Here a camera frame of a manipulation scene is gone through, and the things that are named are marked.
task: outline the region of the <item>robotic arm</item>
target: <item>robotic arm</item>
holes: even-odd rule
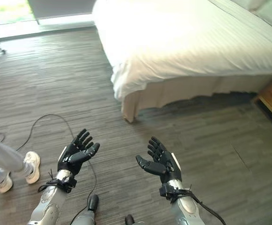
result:
[[[139,155],[136,156],[136,160],[146,172],[160,176],[162,182],[160,195],[171,201],[171,208],[178,225],[205,225],[199,216],[197,203],[226,225],[216,212],[199,201],[189,189],[184,189],[181,168],[174,153],[168,152],[155,137],[149,140],[148,148],[147,153],[153,158],[153,162]]]
[[[99,149],[98,143],[90,142],[92,137],[88,137],[89,135],[90,133],[83,129],[63,149],[58,160],[58,174],[56,178],[39,188],[38,191],[45,191],[39,205],[34,209],[28,225],[56,224],[67,193],[70,193],[76,185],[75,175],[80,172],[82,164],[91,159]]]

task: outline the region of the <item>cable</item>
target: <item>cable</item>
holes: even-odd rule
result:
[[[72,130],[71,130],[71,128],[70,128],[68,122],[66,121],[66,119],[64,119],[63,117],[61,117],[61,116],[59,116],[59,115],[57,115],[57,114],[46,114],[46,115],[44,115],[44,116],[39,117],[39,118],[33,123],[32,127],[31,127],[31,130],[30,130],[30,132],[29,132],[29,136],[28,136],[27,140],[26,140],[19,148],[17,148],[16,151],[18,151],[18,150],[21,149],[26,143],[28,143],[29,139],[30,139],[31,136],[32,136],[32,132],[33,132],[34,126],[36,125],[36,123],[37,123],[39,120],[41,120],[42,118],[44,118],[44,117],[46,117],[46,116],[57,116],[57,117],[61,118],[61,119],[67,124],[68,129],[69,129],[69,131],[70,131],[70,133],[71,133],[71,136],[72,136],[72,138],[74,138],[74,135],[73,135],[73,133],[72,133]]]
[[[72,138],[74,138],[74,134],[73,134],[73,132],[72,132],[72,129],[70,128],[70,126],[69,126],[68,122],[66,121],[66,119],[64,119],[62,116],[59,116],[59,115],[57,115],[57,114],[46,114],[46,115],[43,115],[43,116],[39,117],[39,118],[33,123],[32,127],[31,127],[31,130],[30,130],[30,132],[29,132],[29,136],[28,136],[27,140],[26,140],[19,148],[17,148],[16,151],[20,150],[24,145],[26,145],[26,143],[28,143],[28,141],[30,140],[30,138],[31,138],[31,136],[32,136],[32,132],[33,132],[34,126],[36,125],[36,123],[37,123],[39,120],[41,120],[42,118],[44,118],[44,117],[46,117],[46,116],[57,116],[57,117],[61,118],[61,119],[67,124],[68,129],[69,129],[69,131],[70,131],[70,134],[71,134]],[[97,185],[97,176],[96,176],[95,170],[94,170],[92,164],[90,163],[90,161],[88,161],[88,163],[89,163],[89,166],[91,167],[91,170],[92,170],[92,172],[93,172],[93,174],[94,174],[94,178],[95,178],[94,186],[93,186],[92,190],[90,191],[90,193],[89,193],[89,195],[88,195],[88,197],[87,197],[87,204],[86,204],[86,206],[85,206],[83,209],[81,209],[81,210],[74,216],[74,218],[73,218],[72,221],[70,222],[70,225],[72,224],[72,222],[74,221],[74,219],[75,219],[75,218],[76,218],[83,210],[85,210],[85,209],[88,207],[89,198],[90,198],[91,194],[93,193],[93,191],[95,190],[96,185]]]
[[[92,190],[90,191],[90,193],[89,193],[89,195],[88,195],[88,197],[87,197],[87,204],[86,204],[86,206],[85,206],[83,209],[81,209],[81,210],[74,216],[74,218],[71,220],[71,222],[70,222],[69,225],[71,225],[71,224],[73,223],[74,219],[75,219],[75,218],[76,218],[83,210],[85,210],[85,209],[88,207],[89,197],[90,197],[90,195],[92,194],[92,192],[94,191],[94,189],[96,188],[96,184],[97,184],[96,173],[95,173],[94,168],[93,168],[92,164],[90,163],[90,161],[88,161],[88,162],[89,162],[89,165],[90,165],[90,167],[91,167],[91,169],[92,169],[92,171],[93,171],[94,177],[95,177],[94,187],[92,188]]]
[[[214,210],[212,210],[211,208],[209,208],[209,207],[207,207],[206,205],[204,205],[192,192],[191,192],[191,194],[189,194],[189,195],[180,195],[180,196],[178,196],[177,198],[175,198],[175,200],[174,201],[176,201],[178,198],[183,198],[183,197],[188,197],[188,196],[190,196],[190,197],[192,197],[199,205],[201,205],[206,211],[208,211],[209,213],[211,213],[213,216],[215,216],[215,217],[217,217],[220,221],[221,221],[221,223],[223,224],[223,225],[226,225],[226,223],[225,223],[225,221],[224,221],[224,219],[217,213],[217,212],[215,212]]]
[[[6,138],[6,135],[4,133],[2,133],[2,132],[0,132],[0,135],[2,135],[2,138],[1,138],[0,142],[3,143],[5,138]]]

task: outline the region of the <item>shoe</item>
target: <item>shoe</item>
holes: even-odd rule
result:
[[[0,183],[0,193],[6,193],[13,187],[13,181],[10,177],[10,172],[7,172],[6,177],[4,180]]]
[[[97,195],[92,195],[88,204],[88,210],[95,212],[97,210],[99,198]]]
[[[29,163],[33,166],[33,172],[25,177],[25,180],[27,181],[28,184],[33,184],[37,182],[40,178],[40,156],[35,153],[34,151],[29,151],[25,155],[25,158],[23,160],[26,163]]]
[[[126,217],[125,217],[125,225],[132,225],[135,223],[135,220],[134,218],[132,217],[131,214],[128,214]]]

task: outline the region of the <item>mattress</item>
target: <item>mattress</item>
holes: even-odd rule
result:
[[[272,27],[230,0],[98,0],[114,96],[183,76],[272,74]]]

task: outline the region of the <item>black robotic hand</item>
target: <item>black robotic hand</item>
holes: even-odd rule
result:
[[[154,161],[147,161],[137,155],[137,162],[142,169],[160,176],[162,183],[174,179],[182,181],[181,170],[174,154],[168,152],[165,146],[155,137],[151,137],[151,140],[149,140],[148,148],[147,153]]]
[[[58,171],[69,170],[73,176],[77,175],[84,162],[91,159],[99,149],[99,143],[90,142],[93,138],[90,133],[83,129],[73,140],[66,146],[58,160]]]

